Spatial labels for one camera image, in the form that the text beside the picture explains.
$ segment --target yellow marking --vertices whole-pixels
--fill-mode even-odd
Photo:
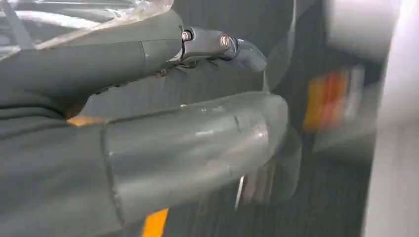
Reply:
[[[322,110],[324,107],[325,80],[314,79],[308,86],[308,103],[303,122],[304,130],[312,131],[322,123]]]
[[[86,116],[75,116],[69,120],[67,120],[69,123],[74,124],[75,126],[84,126],[89,124],[95,124],[95,123],[101,123],[105,122],[105,119],[102,118],[92,118],[92,117],[86,117]]]
[[[84,126],[105,122],[105,120],[101,118],[76,116],[69,119],[68,122],[74,124],[75,126]],[[168,217],[168,211],[169,209],[164,209],[147,216],[147,219],[144,222],[142,237],[162,237],[166,219]]]
[[[142,237],[162,237],[169,209],[164,209],[147,217]]]

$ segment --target mounting bolt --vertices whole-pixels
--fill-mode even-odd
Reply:
[[[221,36],[220,36],[220,44],[221,44],[221,46],[224,46],[226,48],[229,48],[230,47],[230,44],[231,44],[230,37],[228,35],[226,35],[226,34],[221,34]]]
[[[192,39],[192,34],[189,31],[182,32],[182,40],[188,41]]]

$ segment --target yellow floor marking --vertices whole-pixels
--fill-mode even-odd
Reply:
[[[105,122],[105,119],[102,118],[93,118],[93,117],[86,117],[86,116],[76,116],[68,120],[69,123],[72,123],[76,126],[84,126],[94,123],[101,123]]]
[[[143,227],[142,237],[162,237],[169,209],[164,209],[147,216]]]

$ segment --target orange reflector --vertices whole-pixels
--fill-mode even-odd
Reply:
[[[331,128],[342,120],[346,97],[347,76],[333,71],[314,79],[308,86],[308,103],[303,122],[305,131]]]
[[[164,209],[147,217],[142,237],[162,237],[169,209]]]

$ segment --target orange tag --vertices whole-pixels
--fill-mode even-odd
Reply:
[[[331,128],[342,120],[347,73],[338,70],[316,78],[308,86],[308,103],[303,122],[305,131]]]

